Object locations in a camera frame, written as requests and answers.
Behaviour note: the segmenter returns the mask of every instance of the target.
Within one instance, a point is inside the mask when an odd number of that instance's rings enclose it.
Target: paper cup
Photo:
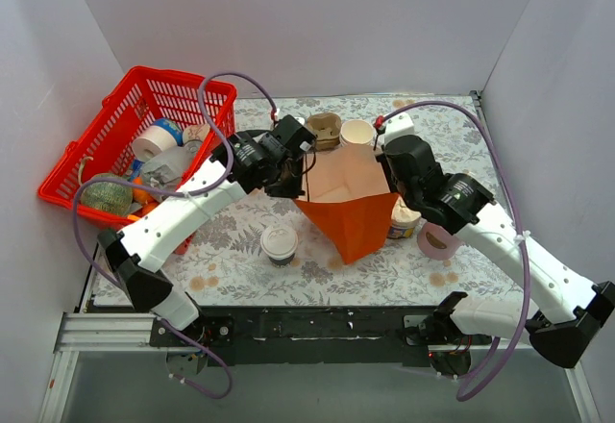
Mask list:
[[[297,233],[290,226],[275,224],[260,235],[260,247],[276,266],[285,266],[295,258],[299,245]]]
[[[342,123],[339,141],[342,146],[348,144],[371,145],[376,137],[376,129],[365,120],[348,120]]]

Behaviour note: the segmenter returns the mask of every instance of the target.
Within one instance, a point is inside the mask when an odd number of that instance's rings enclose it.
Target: plastic basket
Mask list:
[[[93,160],[85,163],[82,181],[97,173],[111,172],[121,176],[135,158],[131,143],[154,120],[166,117],[182,129],[205,123],[196,99],[196,90],[202,82],[201,76],[177,70],[132,68],[113,93],[103,100],[103,109],[86,132],[66,146],[60,161],[38,188],[38,197],[71,209],[73,196],[79,188],[79,165],[84,157],[93,157]],[[233,103],[236,96],[237,91],[230,84],[210,82],[206,88],[208,114],[226,136],[234,133]],[[215,133],[210,131],[185,172],[184,180],[192,176],[219,142]],[[79,206],[78,213],[101,228],[117,230],[131,223],[125,217],[83,205]]]

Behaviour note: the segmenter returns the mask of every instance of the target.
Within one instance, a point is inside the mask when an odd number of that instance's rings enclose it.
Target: orange paper bag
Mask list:
[[[370,146],[350,144],[315,155],[316,165],[304,179],[309,200],[304,196],[295,203],[350,264],[384,245],[398,195],[389,192]]]

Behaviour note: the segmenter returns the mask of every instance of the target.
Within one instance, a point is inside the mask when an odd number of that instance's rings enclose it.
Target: cable tie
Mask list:
[[[184,197],[186,199],[188,199],[193,206],[195,206],[197,209],[199,209],[201,212],[203,212],[203,214],[207,217],[210,218],[211,217],[211,213],[209,213],[205,207],[203,207],[201,204],[199,204],[199,202],[194,198],[194,196],[192,194],[190,194],[190,190],[187,190],[186,192],[184,192]]]
[[[515,236],[514,239],[512,239],[512,241],[518,247],[521,244],[521,242],[525,242],[526,240],[529,239],[530,234],[531,234],[530,231],[523,231],[521,234],[518,234],[517,236]]]

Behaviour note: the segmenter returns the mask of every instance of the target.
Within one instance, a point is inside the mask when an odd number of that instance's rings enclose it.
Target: table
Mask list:
[[[278,100],[280,115],[309,117],[335,112],[342,119],[374,120],[411,101],[450,101],[474,112],[470,97],[361,95]],[[263,100],[235,103],[237,130],[270,125]],[[503,194],[480,133],[463,114],[428,107],[411,113],[416,134],[431,144],[447,172],[473,175],[502,202]],[[300,238],[296,258],[273,266],[262,254],[260,233],[276,222]],[[183,256],[173,255],[164,271],[200,305],[212,306],[408,306],[437,305],[451,291],[521,304],[522,291],[478,251],[464,246],[449,261],[425,257],[410,239],[388,240],[378,252],[344,265],[333,244],[287,199],[256,191],[220,213],[195,235]],[[130,306],[123,292],[98,278],[94,308]]]

